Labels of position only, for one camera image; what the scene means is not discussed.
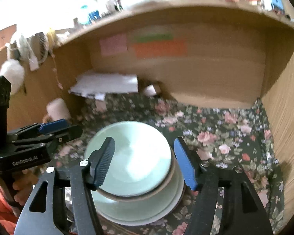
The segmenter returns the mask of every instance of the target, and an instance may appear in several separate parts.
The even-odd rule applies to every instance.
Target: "human hand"
[[[14,200],[21,206],[24,206],[33,190],[33,185],[37,184],[37,182],[38,178],[32,173],[31,170],[23,170],[20,175],[15,177],[15,182],[12,185],[14,190],[19,191],[14,196]]]

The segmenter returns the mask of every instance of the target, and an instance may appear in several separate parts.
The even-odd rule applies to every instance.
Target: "floral fabric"
[[[210,158],[217,167],[230,169],[242,166],[267,211],[274,233],[282,228],[284,194],[281,169],[274,157],[269,122],[260,99],[250,109],[211,109],[139,94],[111,94],[106,95],[104,102],[87,99],[82,111],[82,137],[62,146],[49,165],[69,167],[78,163],[90,139],[109,124],[144,122],[158,129],[171,147],[173,141],[181,136],[190,150],[196,151],[201,159]],[[223,194],[224,190],[220,190],[211,234],[219,231]],[[102,218],[103,229],[111,235],[182,235],[196,196],[196,192],[187,189],[177,208],[152,224],[128,227]]]

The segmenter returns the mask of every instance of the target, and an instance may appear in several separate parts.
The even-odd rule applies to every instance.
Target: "orange clothing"
[[[13,211],[9,204],[5,201],[0,194],[0,223],[7,230],[10,235],[14,234],[16,227],[17,217],[13,214]]]

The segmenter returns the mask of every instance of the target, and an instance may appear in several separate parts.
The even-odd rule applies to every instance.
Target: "silver screw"
[[[202,161],[201,162],[201,166],[208,167],[209,166],[209,162],[208,161]]]
[[[88,161],[87,160],[80,161],[80,166],[81,167],[84,167],[84,166],[87,166],[87,165],[88,165]]]
[[[47,173],[51,173],[54,171],[54,167],[50,166],[46,169]]]
[[[234,169],[234,171],[236,173],[242,173],[243,172],[243,169],[241,167],[238,167],[238,166],[234,167],[233,169]]]

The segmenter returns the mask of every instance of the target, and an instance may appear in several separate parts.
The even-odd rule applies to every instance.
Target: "plate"
[[[106,191],[100,188],[97,189],[97,192],[105,196],[106,198],[109,198],[118,202],[135,202],[135,201],[141,201],[141,200],[150,198],[151,196],[154,196],[155,194],[159,193],[162,189],[164,189],[167,186],[167,184],[171,181],[175,171],[176,163],[177,162],[175,159],[174,152],[171,149],[171,165],[170,165],[168,175],[165,177],[165,179],[161,182],[159,186],[157,186],[155,189],[151,190],[148,193],[138,195],[138,196],[122,197],[122,196],[116,196],[114,194],[107,193]]]
[[[176,163],[175,173],[158,194],[138,202],[117,202],[92,191],[96,211],[106,219],[122,225],[145,225],[169,214],[179,202],[184,179]]]
[[[156,188],[167,176],[171,149],[154,127],[134,121],[111,124],[89,142],[85,159],[100,149],[106,137],[115,140],[115,152],[100,188],[116,196],[137,196]]]

